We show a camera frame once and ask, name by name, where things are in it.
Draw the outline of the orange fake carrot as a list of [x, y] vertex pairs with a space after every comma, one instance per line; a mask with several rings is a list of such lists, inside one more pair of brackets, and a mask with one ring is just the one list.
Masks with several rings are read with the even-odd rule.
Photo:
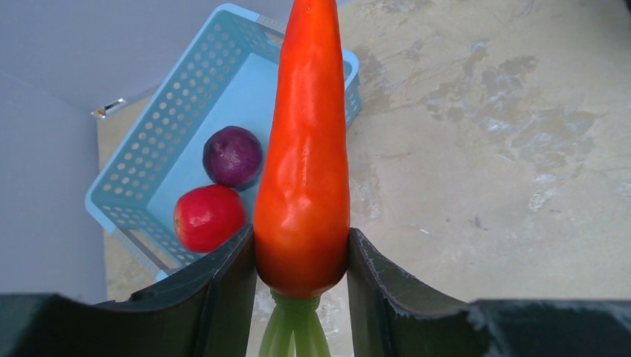
[[275, 308], [261, 356], [328, 356], [316, 310], [347, 270], [350, 188], [337, 5], [295, 1], [253, 216], [257, 272]]

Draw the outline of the purple fake cabbage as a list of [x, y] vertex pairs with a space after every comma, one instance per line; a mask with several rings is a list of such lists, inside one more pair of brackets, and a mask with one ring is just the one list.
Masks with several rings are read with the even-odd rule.
[[251, 131], [240, 126], [226, 126], [205, 142], [202, 165], [215, 184], [237, 191], [246, 190], [261, 173], [262, 144]]

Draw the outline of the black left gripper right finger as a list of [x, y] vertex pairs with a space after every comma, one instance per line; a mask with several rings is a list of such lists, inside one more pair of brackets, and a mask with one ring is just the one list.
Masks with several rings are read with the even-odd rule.
[[628, 356], [628, 300], [476, 300], [433, 289], [350, 232], [356, 356]]

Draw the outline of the red fake apple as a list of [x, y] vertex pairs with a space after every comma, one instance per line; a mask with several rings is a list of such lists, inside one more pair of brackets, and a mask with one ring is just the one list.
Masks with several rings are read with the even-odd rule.
[[183, 194], [173, 212], [174, 230], [189, 251], [209, 253], [247, 223], [240, 195], [229, 187], [211, 184]]

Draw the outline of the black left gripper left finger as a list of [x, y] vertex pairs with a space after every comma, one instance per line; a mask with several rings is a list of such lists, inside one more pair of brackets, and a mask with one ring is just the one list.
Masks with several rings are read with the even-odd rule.
[[257, 274], [253, 230], [124, 302], [1, 296], [3, 356], [244, 356]]

